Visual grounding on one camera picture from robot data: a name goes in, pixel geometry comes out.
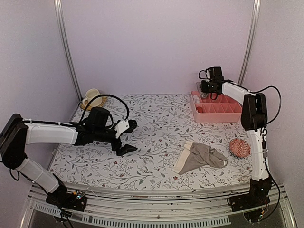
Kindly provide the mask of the taupe underwear cream waistband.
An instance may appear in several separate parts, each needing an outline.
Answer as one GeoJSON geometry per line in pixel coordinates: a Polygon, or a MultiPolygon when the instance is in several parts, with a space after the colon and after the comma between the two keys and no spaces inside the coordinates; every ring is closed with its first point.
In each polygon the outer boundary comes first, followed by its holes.
{"type": "Polygon", "coordinates": [[[174,173],[183,175],[202,166],[223,168],[228,164],[228,159],[218,150],[208,145],[186,141],[184,149],[180,152],[173,168],[174,173]]]}

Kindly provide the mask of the grey boxer briefs white trim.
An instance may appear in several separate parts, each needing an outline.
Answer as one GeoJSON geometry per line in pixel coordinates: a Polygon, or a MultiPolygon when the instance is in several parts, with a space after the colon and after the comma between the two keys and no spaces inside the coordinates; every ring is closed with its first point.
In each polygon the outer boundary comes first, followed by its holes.
{"type": "Polygon", "coordinates": [[[208,97],[209,93],[205,93],[205,92],[201,91],[201,82],[196,82],[196,89],[197,89],[201,99],[208,97]]]}

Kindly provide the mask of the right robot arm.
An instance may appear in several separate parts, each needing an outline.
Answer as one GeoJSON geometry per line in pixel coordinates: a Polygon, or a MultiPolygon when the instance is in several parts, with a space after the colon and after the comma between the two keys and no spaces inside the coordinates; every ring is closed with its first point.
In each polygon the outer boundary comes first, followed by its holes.
{"type": "Polygon", "coordinates": [[[259,207],[270,202],[268,193],[272,179],[267,167],[267,146],[263,135],[267,133],[266,97],[263,93],[251,92],[230,80],[203,79],[200,90],[205,94],[226,95],[242,105],[241,124],[247,131],[252,157],[250,189],[247,194],[230,196],[232,211],[259,207]]]}

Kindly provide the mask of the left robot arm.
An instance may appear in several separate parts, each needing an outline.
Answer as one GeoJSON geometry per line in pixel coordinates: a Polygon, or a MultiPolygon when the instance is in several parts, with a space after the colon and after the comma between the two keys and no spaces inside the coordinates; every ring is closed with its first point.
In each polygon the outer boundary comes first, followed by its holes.
{"type": "Polygon", "coordinates": [[[87,202],[85,193],[80,190],[69,193],[59,177],[26,155],[25,147],[38,143],[84,146],[97,141],[110,143],[118,156],[136,151],[134,146],[122,145],[120,136],[136,129],[137,122],[125,119],[108,125],[112,118],[110,112],[101,107],[93,108],[87,118],[70,124],[26,120],[20,114],[13,114],[0,134],[2,163],[39,185],[47,194],[47,203],[60,209],[83,211],[87,202]]]}

